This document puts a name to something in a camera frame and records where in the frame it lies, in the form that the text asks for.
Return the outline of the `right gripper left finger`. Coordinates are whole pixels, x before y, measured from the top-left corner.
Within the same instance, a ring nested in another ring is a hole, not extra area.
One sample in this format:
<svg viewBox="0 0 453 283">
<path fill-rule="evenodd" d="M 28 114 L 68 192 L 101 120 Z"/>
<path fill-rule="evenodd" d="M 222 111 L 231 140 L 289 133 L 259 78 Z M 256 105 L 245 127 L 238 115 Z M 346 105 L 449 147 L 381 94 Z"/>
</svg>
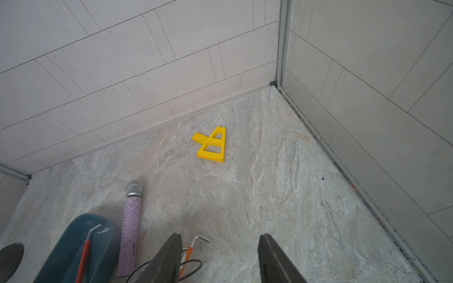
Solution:
<svg viewBox="0 0 453 283">
<path fill-rule="evenodd" d="M 177 283 L 183 247 L 182 237 L 173 233 L 148 264 L 137 283 Z"/>
</svg>

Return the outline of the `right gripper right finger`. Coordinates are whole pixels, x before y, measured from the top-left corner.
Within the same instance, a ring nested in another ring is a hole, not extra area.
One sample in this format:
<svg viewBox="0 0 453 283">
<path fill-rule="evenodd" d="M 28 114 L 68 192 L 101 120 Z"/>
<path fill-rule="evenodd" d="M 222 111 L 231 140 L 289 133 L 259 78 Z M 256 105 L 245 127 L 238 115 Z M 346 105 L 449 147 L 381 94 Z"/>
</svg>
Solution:
<svg viewBox="0 0 453 283">
<path fill-rule="evenodd" d="M 257 251 L 262 283 L 307 283 L 270 234 L 260 236 Z"/>
</svg>

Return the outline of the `red hex key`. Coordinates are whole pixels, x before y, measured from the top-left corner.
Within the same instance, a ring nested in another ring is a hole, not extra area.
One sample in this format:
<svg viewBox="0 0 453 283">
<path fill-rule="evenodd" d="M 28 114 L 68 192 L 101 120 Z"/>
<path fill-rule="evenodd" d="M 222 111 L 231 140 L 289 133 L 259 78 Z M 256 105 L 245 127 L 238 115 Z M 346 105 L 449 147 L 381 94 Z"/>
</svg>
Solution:
<svg viewBox="0 0 453 283">
<path fill-rule="evenodd" d="M 82 254 L 81 254 L 81 259 L 80 259 L 79 268 L 78 268 L 78 271 L 77 271 L 77 277 L 75 279 L 75 283 L 82 283 L 83 282 L 85 269 L 86 269 L 86 262 L 88 260 L 88 255 L 89 255 L 89 251 L 90 251 L 91 237 L 92 237 L 92 234 L 94 233 L 94 231 L 97 228 L 99 228 L 99 227 L 101 227 L 101 224 L 96 225 L 95 227 L 93 227 L 92 229 L 90 229 L 88 231 L 88 234 L 86 236 L 86 240 L 84 241 L 83 250 L 82 250 Z"/>
</svg>

